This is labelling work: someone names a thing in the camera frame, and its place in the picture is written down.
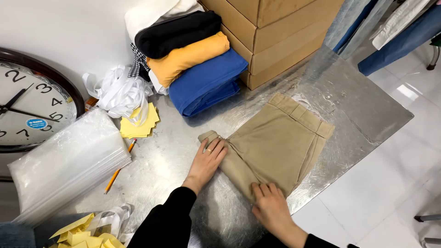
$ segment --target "stainless steel table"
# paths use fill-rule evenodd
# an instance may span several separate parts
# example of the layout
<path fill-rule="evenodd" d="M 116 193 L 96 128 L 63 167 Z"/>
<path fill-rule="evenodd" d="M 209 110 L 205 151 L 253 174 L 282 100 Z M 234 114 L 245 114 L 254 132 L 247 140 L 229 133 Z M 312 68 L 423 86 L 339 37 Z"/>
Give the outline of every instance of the stainless steel table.
<path fill-rule="evenodd" d="M 291 214 L 295 213 L 413 118 L 326 46 L 311 57 L 254 91 L 243 87 L 240 94 L 191 118 L 181 117 L 168 96 L 151 97 L 161 118 L 153 135 L 138 140 L 133 163 L 121 170 L 107 195 L 103 195 L 104 182 L 78 201 L 75 211 L 133 204 L 135 212 L 126 231 L 134 232 L 149 211 L 182 184 L 198 149 L 199 134 L 213 129 L 228 137 L 281 92 L 302 93 L 336 126 L 314 169 L 288 197 Z M 251 205 L 219 170 L 201 191 L 190 216 L 189 247 L 249 247 L 264 232 Z"/>

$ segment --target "human hand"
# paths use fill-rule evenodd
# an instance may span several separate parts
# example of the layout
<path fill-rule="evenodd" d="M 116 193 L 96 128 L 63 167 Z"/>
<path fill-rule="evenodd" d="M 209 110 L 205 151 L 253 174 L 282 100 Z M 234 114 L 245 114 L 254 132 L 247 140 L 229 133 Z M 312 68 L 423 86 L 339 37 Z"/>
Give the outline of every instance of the human hand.
<path fill-rule="evenodd" d="M 196 195 L 213 177 L 214 172 L 228 152 L 228 147 L 224 147 L 225 139 L 214 139 L 204 152 L 207 142 L 208 139 L 201 142 L 201 146 L 191 164 L 190 171 L 182 184 L 183 187 L 193 190 Z"/>
<path fill-rule="evenodd" d="M 292 221 L 282 191 L 273 183 L 252 183 L 251 187 L 256 196 L 252 212 L 258 221 L 286 246 L 303 248 L 308 234 Z"/>

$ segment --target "finger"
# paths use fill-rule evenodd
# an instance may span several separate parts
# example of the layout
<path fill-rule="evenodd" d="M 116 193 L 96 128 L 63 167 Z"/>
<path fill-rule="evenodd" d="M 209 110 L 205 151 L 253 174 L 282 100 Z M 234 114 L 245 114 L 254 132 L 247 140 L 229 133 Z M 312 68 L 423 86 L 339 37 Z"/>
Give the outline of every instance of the finger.
<path fill-rule="evenodd" d="M 279 195 L 283 198 L 285 198 L 285 196 L 283 195 L 283 192 L 281 189 L 277 188 L 277 192 L 279 192 Z"/>
<path fill-rule="evenodd" d="M 227 155 L 227 153 L 228 153 L 228 147 L 222 148 L 222 151 L 220 151 L 220 153 L 217 155 L 215 159 L 216 163 L 220 164 Z"/>
<path fill-rule="evenodd" d="M 219 143 L 219 141 L 220 141 L 219 138 L 215 138 L 215 139 L 210 143 L 210 145 L 207 147 L 207 150 L 205 150 L 205 153 L 207 153 L 207 151 L 208 151 L 208 155 L 210 155 L 210 154 L 213 152 L 213 150 L 214 150 L 214 148 L 216 147 L 216 145 Z"/>
<path fill-rule="evenodd" d="M 202 154 L 204 152 L 205 145 L 207 145 L 208 139 L 204 139 L 199 146 L 198 152 L 196 154 Z"/>
<path fill-rule="evenodd" d="M 269 186 L 269 190 L 271 191 L 271 194 L 273 195 L 279 194 L 279 192 L 277 192 L 277 187 L 274 183 L 270 183 L 268 186 Z"/>
<path fill-rule="evenodd" d="M 263 197 L 262 190 L 259 188 L 257 183 L 251 183 L 251 188 L 253 189 L 254 195 L 256 196 L 256 201 Z"/>
<path fill-rule="evenodd" d="M 260 189 L 262 190 L 263 196 L 269 196 L 271 194 L 266 184 L 260 184 Z"/>
<path fill-rule="evenodd" d="M 217 157 L 217 155 L 221 152 L 222 148 L 225 145 L 225 139 L 222 139 L 219 141 L 219 143 L 214 148 L 213 152 L 210 154 L 210 156 L 213 156 L 214 158 Z"/>
<path fill-rule="evenodd" d="M 259 207 L 254 205 L 253 209 L 251 210 L 253 214 L 256 216 L 257 220 L 260 221 L 262 218 L 262 212 L 260 211 Z"/>

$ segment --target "clock hand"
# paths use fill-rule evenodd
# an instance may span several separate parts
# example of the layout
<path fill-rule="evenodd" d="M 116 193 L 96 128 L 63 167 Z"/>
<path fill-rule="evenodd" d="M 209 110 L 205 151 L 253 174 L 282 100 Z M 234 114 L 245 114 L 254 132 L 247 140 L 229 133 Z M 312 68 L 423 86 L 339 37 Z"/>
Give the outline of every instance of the clock hand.
<path fill-rule="evenodd" d="M 0 115 L 6 113 L 10 107 L 28 90 L 31 86 L 33 86 L 34 83 L 32 83 L 27 89 L 21 89 L 11 100 L 7 102 L 7 104 L 3 105 L 0 109 Z"/>
<path fill-rule="evenodd" d="M 25 115 L 29 115 L 29 116 L 34 116 L 34 117 L 41 118 L 41 119 L 45 119 L 45 120 L 51 120 L 51 121 L 55 121 L 55 122 L 60 122 L 60 121 L 58 121 L 58 120 L 50 119 L 50 118 L 48 118 L 48 117 L 39 116 L 39 115 L 36 115 L 36 114 L 31 114 L 31 113 L 24 112 L 24 111 L 21 111 L 21 110 L 18 110 L 18 109 L 8 109 L 8 111 L 16 112 L 16 113 L 20 113 L 20 114 L 25 114 Z"/>

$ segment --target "clock face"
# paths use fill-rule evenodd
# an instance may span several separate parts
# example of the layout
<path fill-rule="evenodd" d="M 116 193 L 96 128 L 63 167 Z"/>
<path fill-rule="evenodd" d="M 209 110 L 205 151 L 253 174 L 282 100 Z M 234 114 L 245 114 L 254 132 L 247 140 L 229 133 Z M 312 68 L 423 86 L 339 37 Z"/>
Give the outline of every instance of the clock face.
<path fill-rule="evenodd" d="M 0 59 L 0 88 L 0 151 L 35 147 L 77 117 L 61 85 L 24 66 Z"/>

